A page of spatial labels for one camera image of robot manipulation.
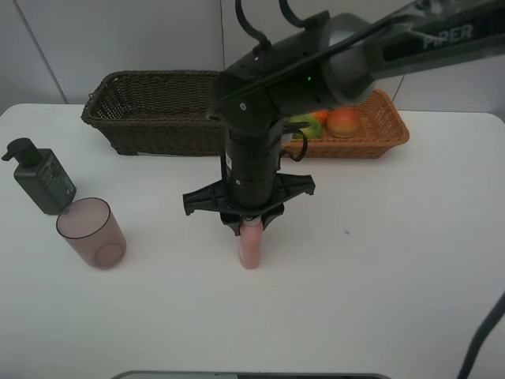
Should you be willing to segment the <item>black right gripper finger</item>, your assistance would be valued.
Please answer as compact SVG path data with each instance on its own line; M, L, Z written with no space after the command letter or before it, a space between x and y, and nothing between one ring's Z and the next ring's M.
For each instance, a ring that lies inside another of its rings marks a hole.
M228 226L235 236L240 235L241 216L230 213L220 213L220 219L224 226Z
M272 223L275 219L282 216L283 212L269 212L265 215L261 216L261 221L263 225L263 229L266 230L268 225Z

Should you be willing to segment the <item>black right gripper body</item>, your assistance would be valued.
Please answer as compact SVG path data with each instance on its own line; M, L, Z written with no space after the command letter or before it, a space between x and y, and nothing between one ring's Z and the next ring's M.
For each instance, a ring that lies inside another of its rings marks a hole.
M280 174L280 159L289 156L298 162L308 150L302 139L298 156L281 149L282 137L299 133L306 122L278 120L258 137L247 137L229 126L225 128L225 148L221 156L222 178L202 189L183 195L186 215L195 211L239 216L263 216L292 198L314 194L310 175Z

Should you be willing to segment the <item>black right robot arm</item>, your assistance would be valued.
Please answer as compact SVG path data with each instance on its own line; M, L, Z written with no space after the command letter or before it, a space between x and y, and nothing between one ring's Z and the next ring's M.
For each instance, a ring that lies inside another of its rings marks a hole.
M328 12L301 20L287 2L280 8L298 33L272 43L236 5L257 45L213 84L208 117L225 126L222 177L183 197L186 214L217 212L234 232L247 220L268 225L315 190L310 176L280 172L282 135L301 128L289 117L360 103L380 79L504 52L501 1L414 1L373 23Z

